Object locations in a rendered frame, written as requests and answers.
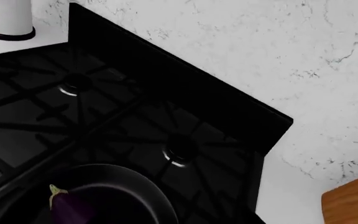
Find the purple eggplant with green stem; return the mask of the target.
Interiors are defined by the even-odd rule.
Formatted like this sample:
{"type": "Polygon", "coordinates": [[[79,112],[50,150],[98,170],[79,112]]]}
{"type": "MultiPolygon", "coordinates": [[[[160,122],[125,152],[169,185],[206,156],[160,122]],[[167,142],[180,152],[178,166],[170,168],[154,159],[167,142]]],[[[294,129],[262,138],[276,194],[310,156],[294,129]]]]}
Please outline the purple eggplant with green stem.
{"type": "Polygon", "coordinates": [[[76,195],[53,184],[49,185],[49,190],[49,209],[54,224],[88,224],[96,217],[94,208],[76,195]]]}

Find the black round plate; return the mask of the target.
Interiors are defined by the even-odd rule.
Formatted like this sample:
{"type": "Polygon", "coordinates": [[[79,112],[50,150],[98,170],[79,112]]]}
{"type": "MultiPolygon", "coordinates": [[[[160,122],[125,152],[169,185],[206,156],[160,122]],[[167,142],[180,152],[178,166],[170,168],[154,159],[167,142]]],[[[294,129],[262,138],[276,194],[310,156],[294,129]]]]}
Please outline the black round plate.
{"type": "Polygon", "coordinates": [[[178,224],[167,196],[144,175],[112,164],[63,169],[44,180],[67,190],[94,208],[88,224],[178,224]]]}

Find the black gas stove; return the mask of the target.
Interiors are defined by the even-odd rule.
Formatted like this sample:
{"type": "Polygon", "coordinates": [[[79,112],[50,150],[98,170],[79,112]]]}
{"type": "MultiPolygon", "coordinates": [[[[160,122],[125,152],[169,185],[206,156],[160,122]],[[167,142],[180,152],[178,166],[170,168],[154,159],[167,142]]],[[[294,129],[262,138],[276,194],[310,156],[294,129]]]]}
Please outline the black gas stove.
{"type": "Polygon", "coordinates": [[[265,224],[264,157],[293,124],[77,3],[68,42],[0,54],[0,224],[53,224],[54,173],[132,169],[178,224],[265,224]]]}

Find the black paper towel holder base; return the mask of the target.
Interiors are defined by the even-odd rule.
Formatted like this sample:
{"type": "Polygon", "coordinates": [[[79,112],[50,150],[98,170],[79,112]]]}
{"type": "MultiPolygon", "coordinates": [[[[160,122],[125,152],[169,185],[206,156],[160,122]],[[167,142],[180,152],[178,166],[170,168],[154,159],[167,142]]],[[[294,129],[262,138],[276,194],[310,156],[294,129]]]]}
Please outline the black paper towel holder base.
{"type": "Polygon", "coordinates": [[[0,34],[0,40],[6,40],[6,41],[23,41],[23,40],[30,40],[33,39],[36,35],[35,27],[32,28],[32,31],[30,33],[24,34],[24,35],[6,35],[6,34],[0,34]]]}

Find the wooden cutting board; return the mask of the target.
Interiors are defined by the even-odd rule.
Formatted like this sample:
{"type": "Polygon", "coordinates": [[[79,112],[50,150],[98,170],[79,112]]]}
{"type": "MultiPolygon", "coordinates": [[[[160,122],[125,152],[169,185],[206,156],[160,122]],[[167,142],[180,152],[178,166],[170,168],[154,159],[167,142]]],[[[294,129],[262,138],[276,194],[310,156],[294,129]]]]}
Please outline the wooden cutting board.
{"type": "Polygon", "coordinates": [[[358,179],[321,196],[324,224],[358,224],[358,179]]]}

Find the white paper towel roll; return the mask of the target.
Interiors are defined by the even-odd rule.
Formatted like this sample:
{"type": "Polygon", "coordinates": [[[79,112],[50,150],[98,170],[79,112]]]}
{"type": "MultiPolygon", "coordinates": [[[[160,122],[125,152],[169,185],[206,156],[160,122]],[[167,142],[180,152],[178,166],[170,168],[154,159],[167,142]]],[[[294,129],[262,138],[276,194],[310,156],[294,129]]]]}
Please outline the white paper towel roll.
{"type": "Polygon", "coordinates": [[[0,0],[0,34],[26,35],[32,28],[31,0],[0,0]]]}

